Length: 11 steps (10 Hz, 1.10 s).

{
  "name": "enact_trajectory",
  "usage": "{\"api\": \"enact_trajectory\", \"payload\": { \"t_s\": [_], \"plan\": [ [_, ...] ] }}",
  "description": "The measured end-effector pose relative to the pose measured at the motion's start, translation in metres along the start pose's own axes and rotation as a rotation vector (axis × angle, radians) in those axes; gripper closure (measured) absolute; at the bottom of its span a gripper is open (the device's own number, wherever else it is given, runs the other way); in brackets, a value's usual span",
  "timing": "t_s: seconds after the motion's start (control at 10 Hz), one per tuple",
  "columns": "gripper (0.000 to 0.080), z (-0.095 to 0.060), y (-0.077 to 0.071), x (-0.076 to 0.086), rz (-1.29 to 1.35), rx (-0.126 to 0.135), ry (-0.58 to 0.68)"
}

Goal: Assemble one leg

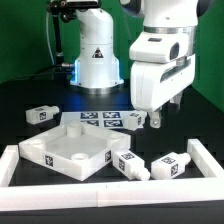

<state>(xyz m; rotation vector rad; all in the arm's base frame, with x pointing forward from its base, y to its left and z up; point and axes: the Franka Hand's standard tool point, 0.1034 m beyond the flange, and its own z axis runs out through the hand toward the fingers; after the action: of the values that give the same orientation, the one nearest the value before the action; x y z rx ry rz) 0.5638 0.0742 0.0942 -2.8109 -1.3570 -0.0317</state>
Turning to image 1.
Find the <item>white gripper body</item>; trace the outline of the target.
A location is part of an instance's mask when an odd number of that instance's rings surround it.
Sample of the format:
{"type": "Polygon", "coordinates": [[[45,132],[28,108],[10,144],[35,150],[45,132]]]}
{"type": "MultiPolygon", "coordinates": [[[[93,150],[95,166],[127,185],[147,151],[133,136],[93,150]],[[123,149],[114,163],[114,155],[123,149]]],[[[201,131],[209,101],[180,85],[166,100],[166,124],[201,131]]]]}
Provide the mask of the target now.
{"type": "Polygon", "coordinates": [[[195,56],[188,56],[188,35],[142,32],[129,50],[131,102],[154,112],[188,87],[195,76],[195,56]]]}

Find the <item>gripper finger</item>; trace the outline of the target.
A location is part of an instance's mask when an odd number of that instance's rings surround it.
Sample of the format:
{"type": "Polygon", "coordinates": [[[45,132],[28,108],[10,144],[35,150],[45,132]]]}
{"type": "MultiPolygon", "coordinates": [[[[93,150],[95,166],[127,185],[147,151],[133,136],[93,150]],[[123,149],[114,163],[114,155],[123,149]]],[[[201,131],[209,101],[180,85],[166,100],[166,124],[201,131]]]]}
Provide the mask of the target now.
{"type": "Polygon", "coordinates": [[[170,100],[170,108],[173,113],[177,113],[180,110],[182,95],[183,92],[179,92],[170,100]]]}
{"type": "Polygon", "coordinates": [[[153,128],[160,128],[161,127],[161,112],[154,111],[149,113],[150,117],[150,126],[153,128]]]}

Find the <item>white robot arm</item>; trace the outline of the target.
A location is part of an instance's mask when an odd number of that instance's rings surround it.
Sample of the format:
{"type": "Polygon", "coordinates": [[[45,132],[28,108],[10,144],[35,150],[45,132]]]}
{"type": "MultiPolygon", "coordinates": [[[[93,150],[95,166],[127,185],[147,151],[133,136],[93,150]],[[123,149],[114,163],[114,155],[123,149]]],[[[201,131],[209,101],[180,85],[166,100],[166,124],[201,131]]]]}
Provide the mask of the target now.
{"type": "MultiPolygon", "coordinates": [[[[119,0],[123,10],[142,17],[143,31],[129,49],[131,103],[149,114],[150,125],[161,126],[161,108],[180,104],[182,91],[195,76],[195,33],[198,18],[214,0],[119,0]]],[[[113,20],[99,8],[99,0],[83,0],[80,55],[73,85],[98,91],[123,81],[113,54],[113,20]]]]}

